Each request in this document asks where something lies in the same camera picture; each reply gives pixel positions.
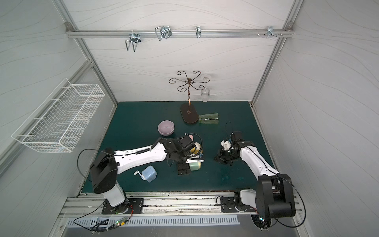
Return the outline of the green pencil sharpener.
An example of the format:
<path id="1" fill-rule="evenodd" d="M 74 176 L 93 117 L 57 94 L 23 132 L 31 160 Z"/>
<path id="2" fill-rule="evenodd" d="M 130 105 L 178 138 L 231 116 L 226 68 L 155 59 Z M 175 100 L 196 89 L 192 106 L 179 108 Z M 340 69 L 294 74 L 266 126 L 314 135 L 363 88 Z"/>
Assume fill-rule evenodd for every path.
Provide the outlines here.
<path id="1" fill-rule="evenodd" d="M 189 163 L 189 168 L 191 171 L 197 171 L 201 168 L 201 162 Z"/>

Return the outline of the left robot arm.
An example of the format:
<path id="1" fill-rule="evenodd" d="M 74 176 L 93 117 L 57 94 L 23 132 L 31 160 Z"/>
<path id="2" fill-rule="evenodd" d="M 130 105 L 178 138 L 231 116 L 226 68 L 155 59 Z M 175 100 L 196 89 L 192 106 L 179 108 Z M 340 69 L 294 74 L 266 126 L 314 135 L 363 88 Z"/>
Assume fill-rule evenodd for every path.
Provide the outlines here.
<path id="1" fill-rule="evenodd" d="M 179 138 L 159 138 L 154 144 L 126 151 L 105 149 L 89 167 L 88 180 L 93 191 L 105 197 L 103 214 L 124 214 L 137 205 L 127 198 L 117 176 L 132 168 L 171 160 L 177 163 L 178 173 L 190 173 L 190 164 L 203 162 L 203 141 L 195 142 L 195 133 Z"/>

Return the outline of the yellow pencil sharpener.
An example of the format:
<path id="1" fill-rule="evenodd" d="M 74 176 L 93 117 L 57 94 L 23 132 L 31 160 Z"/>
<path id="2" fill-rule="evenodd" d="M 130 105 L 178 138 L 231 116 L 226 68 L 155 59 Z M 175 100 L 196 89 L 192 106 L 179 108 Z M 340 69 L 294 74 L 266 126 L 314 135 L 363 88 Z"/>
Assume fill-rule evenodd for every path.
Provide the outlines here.
<path id="1" fill-rule="evenodd" d="M 195 142 L 195 147 L 190 150 L 190 156 L 191 157 L 197 157 L 198 153 L 200 152 L 201 145 L 198 142 Z"/>

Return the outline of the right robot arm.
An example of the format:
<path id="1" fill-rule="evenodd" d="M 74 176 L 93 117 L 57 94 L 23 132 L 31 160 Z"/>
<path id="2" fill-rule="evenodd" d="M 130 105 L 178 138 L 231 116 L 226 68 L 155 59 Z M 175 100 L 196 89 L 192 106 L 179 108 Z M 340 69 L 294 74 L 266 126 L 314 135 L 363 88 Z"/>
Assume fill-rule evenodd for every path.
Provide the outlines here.
<path id="1" fill-rule="evenodd" d="M 225 165 L 233 165 L 241 159 L 253 172 L 257 184 L 254 189 L 239 189 L 233 197 L 218 196 L 222 212 L 251 212 L 253 224 L 260 230 L 268 230 L 281 218 L 294 217 L 296 205 L 294 194 L 298 190 L 288 174 L 273 168 L 259 153 L 252 141 L 244 140 L 240 131 L 228 134 L 228 140 L 221 142 L 221 148 L 214 160 Z"/>

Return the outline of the blue pencil sharpener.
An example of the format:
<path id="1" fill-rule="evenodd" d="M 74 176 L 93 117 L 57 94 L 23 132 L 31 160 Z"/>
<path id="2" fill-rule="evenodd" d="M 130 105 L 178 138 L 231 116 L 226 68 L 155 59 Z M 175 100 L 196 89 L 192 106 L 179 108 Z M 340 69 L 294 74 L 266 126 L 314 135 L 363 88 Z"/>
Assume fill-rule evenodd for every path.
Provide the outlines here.
<path id="1" fill-rule="evenodd" d="M 139 175 L 142 180 L 145 180 L 148 183 L 151 183 L 153 180 L 156 179 L 157 172 L 156 172 L 156 170 L 154 169 L 153 166 L 148 166 L 142 172 L 140 172 L 140 171 L 134 172 L 134 175 Z"/>

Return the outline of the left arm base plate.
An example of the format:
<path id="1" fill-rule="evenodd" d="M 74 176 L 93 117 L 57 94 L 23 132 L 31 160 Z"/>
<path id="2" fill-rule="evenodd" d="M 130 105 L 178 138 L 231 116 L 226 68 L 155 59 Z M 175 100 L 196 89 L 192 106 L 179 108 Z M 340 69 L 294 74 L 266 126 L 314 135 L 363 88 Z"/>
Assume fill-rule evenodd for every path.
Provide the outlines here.
<path id="1" fill-rule="evenodd" d="M 103 215 L 141 214 L 144 204 L 143 198 L 126 198 L 125 202 L 116 207 L 112 207 L 106 199 L 103 205 Z"/>

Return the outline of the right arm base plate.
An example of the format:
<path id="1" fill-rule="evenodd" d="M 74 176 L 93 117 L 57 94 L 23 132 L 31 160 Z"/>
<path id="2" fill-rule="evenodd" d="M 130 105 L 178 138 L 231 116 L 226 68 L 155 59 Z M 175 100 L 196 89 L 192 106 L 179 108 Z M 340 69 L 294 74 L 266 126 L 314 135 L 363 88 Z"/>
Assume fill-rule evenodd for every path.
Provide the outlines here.
<path id="1" fill-rule="evenodd" d="M 218 196 L 216 203 L 221 206 L 223 213 L 257 212 L 256 208 L 243 204 L 237 197 Z"/>

